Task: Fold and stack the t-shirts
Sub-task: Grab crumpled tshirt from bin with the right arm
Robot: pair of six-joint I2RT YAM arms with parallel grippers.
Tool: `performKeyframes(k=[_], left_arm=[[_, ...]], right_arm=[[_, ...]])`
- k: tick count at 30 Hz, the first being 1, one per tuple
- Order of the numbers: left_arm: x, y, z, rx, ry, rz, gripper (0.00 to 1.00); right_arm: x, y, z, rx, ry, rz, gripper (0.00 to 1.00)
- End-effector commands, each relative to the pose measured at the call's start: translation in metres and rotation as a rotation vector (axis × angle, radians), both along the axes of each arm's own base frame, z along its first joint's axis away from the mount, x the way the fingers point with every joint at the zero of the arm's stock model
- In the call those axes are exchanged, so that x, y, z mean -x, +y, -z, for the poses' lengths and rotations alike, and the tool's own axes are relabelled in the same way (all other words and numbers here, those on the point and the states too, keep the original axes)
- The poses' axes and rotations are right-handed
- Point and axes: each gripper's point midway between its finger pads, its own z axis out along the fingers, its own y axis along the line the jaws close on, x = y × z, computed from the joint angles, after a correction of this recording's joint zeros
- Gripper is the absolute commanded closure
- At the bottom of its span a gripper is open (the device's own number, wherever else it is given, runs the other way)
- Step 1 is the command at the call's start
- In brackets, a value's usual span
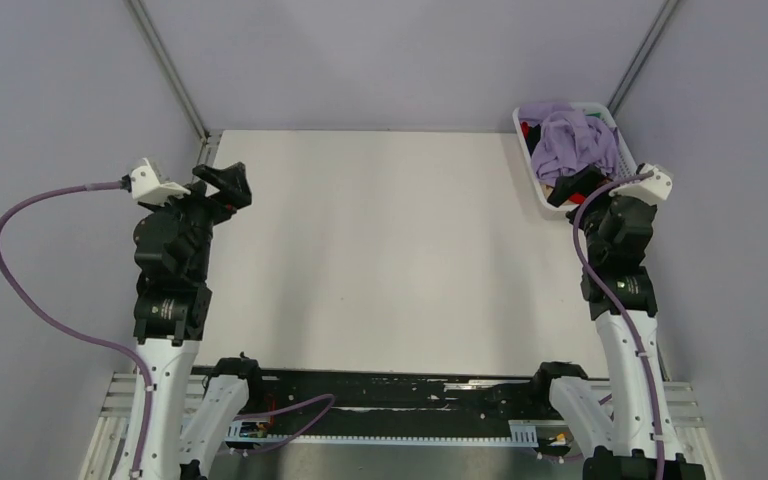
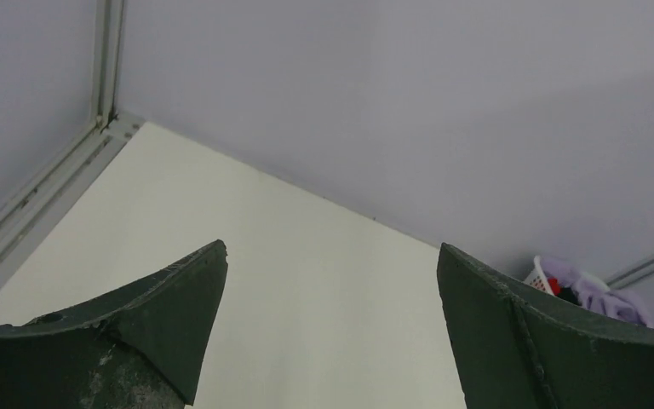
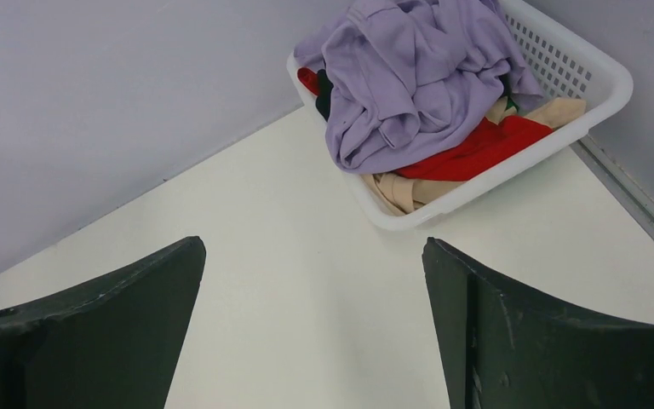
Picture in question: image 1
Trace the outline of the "purple t shirt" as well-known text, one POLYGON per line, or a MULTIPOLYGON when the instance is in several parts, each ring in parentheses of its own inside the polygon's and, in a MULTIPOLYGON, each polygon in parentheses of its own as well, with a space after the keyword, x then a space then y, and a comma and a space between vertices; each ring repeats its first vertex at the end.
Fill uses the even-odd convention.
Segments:
POLYGON ((561 177, 573 176, 588 166, 605 176, 618 172, 621 155, 618 131, 602 118, 588 115, 568 103, 537 102, 519 108, 518 118, 539 129, 531 156, 537 180, 553 187, 561 177))

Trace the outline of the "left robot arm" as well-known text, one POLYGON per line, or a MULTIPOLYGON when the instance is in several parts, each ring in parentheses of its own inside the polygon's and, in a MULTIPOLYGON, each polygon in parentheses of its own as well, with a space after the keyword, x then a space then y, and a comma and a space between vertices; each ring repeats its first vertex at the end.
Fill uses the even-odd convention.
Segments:
POLYGON ((266 400, 257 361, 226 357, 209 372, 195 412, 185 413, 212 298, 213 230, 252 203, 241 162, 198 165, 193 174, 194 182, 180 185, 144 161, 124 179, 149 213, 133 231, 139 377, 116 479, 207 478, 233 418, 258 411, 266 400))

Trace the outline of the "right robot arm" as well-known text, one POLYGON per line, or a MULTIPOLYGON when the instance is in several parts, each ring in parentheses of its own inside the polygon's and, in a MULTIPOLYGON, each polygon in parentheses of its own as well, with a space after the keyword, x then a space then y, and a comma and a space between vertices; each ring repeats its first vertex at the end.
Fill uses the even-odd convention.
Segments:
POLYGON ((594 392, 573 366, 556 364, 531 390, 544 417, 560 414, 583 459, 585 479, 703 479, 668 410, 658 347, 658 304, 644 265, 658 207, 673 178, 658 165, 609 181, 587 169, 560 180, 583 202, 568 213, 581 291, 607 361, 610 391, 594 392))

